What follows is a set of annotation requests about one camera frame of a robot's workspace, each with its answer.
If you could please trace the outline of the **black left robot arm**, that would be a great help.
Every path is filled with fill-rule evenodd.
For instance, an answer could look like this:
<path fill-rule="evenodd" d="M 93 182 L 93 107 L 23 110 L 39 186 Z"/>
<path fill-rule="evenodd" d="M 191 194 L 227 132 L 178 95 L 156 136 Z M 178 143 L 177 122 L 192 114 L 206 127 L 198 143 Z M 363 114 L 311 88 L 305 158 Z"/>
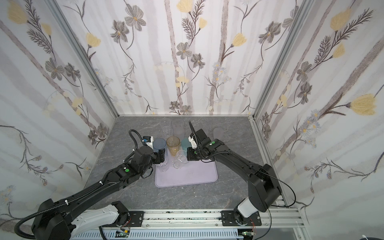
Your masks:
<path fill-rule="evenodd" d="M 31 227 L 34 239 L 69 240 L 99 226 L 124 225 L 131 217 L 122 202 L 115 201 L 99 210 L 91 207 L 143 178 L 147 170 L 164 160 L 165 149 L 154 152 L 148 146 L 140 147 L 131 159 L 107 171 L 90 187 L 57 202 L 43 202 Z"/>

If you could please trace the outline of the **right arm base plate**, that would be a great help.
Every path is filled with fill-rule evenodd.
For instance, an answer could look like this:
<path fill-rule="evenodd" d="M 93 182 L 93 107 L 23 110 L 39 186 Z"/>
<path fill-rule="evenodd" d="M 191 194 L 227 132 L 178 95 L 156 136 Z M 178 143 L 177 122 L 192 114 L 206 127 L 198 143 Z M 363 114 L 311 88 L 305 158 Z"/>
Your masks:
<path fill-rule="evenodd" d="M 262 225 L 259 212 L 256 212 L 250 217 L 246 218 L 234 210 L 224 210 L 221 211 L 220 220 L 222 221 L 222 225 L 224 227 L 258 227 Z"/>

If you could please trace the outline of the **blue plastic cup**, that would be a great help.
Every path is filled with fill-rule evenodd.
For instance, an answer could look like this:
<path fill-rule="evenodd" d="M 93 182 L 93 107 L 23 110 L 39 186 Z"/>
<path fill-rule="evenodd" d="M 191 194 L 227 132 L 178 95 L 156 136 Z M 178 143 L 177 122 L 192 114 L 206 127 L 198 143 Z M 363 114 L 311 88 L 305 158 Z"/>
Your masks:
<path fill-rule="evenodd" d="M 155 153 L 161 149 L 165 149 L 166 147 L 167 147 L 167 143 L 165 139 L 157 138 L 153 142 L 153 150 Z"/>

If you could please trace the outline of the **clear tall glass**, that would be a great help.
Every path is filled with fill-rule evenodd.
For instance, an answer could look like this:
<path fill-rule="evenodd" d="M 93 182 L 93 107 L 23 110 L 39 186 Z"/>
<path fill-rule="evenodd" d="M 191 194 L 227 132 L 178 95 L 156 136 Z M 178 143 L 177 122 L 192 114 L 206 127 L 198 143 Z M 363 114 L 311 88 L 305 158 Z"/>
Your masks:
<path fill-rule="evenodd" d="M 161 129 L 163 133 L 163 137 L 165 139 L 171 137 L 173 135 L 173 128 L 171 126 L 171 121 L 168 119 L 163 119 L 161 121 Z"/>

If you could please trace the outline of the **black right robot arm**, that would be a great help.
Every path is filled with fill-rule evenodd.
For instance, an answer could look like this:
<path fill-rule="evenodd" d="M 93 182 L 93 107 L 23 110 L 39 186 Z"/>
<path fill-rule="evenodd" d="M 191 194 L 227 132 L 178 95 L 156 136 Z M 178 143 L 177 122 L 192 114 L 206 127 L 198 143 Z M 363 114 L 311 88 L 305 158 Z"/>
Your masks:
<path fill-rule="evenodd" d="M 248 196 L 234 208 L 235 221 L 244 225 L 253 214 L 267 212 L 282 194 L 281 185 L 272 166 L 261 166 L 248 161 L 221 140 L 211 140 L 204 130 L 196 131 L 191 121 L 189 126 L 192 131 L 189 142 L 192 146 L 187 148 L 188 161 L 219 162 L 248 184 Z"/>

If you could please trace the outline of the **clear faceted tumbler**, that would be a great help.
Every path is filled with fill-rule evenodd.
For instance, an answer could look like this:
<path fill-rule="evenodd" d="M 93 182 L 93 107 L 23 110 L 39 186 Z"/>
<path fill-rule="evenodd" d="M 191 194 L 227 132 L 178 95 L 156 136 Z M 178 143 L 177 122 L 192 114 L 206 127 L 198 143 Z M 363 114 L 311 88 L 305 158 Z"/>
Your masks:
<path fill-rule="evenodd" d="M 169 161 L 168 160 L 164 160 L 162 163 L 160 163 L 157 168 L 159 169 L 159 171 L 161 172 L 166 172 L 168 169 L 169 169 Z"/>
<path fill-rule="evenodd" d="M 187 152 L 180 150 L 176 153 L 176 156 L 173 161 L 173 167 L 175 169 L 181 169 L 188 163 Z"/>

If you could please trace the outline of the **teal dimpled plastic cup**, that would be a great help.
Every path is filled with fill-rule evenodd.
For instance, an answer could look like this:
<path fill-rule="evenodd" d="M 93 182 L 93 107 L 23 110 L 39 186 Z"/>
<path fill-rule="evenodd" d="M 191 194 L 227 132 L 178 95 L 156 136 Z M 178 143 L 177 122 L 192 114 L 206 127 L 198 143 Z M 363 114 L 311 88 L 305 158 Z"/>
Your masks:
<path fill-rule="evenodd" d="M 189 142 L 188 138 L 185 138 L 181 141 L 181 146 L 183 151 L 188 151 L 188 148 L 191 146 L 191 143 Z"/>

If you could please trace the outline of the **frosted dimpled plastic cup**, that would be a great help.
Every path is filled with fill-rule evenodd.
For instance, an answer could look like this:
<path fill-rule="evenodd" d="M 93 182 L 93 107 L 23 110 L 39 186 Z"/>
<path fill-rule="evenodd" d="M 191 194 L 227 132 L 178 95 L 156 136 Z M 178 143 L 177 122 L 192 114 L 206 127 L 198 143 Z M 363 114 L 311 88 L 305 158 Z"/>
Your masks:
<path fill-rule="evenodd" d="M 180 140 L 183 140 L 185 138 L 184 121 L 181 119 L 176 119 L 173 120 L 172 125 L 174 136 L 178 137 Z"/>

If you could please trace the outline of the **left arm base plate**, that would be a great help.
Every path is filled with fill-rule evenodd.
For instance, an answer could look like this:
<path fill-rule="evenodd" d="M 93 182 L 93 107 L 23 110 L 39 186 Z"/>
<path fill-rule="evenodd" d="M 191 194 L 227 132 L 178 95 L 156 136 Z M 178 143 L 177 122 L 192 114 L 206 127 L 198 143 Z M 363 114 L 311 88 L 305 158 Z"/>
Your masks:
<path fill-rule="evenodd" d="M 144 211 L 130 211 L 126 227 L 140 228 L 144 220 Z"/>

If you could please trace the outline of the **yellow plastic cup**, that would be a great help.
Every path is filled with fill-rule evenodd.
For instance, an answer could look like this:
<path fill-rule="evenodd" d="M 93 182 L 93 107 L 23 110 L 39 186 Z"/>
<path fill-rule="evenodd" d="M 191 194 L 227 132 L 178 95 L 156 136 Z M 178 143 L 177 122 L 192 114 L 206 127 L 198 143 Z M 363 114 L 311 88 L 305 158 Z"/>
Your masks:
<path fill-rule="evenodd" d="M 169 148 L 169 151 L 173 157 L 177 155 L 177 152 L 180 150 L 181 141 L 176 136 L 171 136 L 167 138 L 166 144 Z"/>

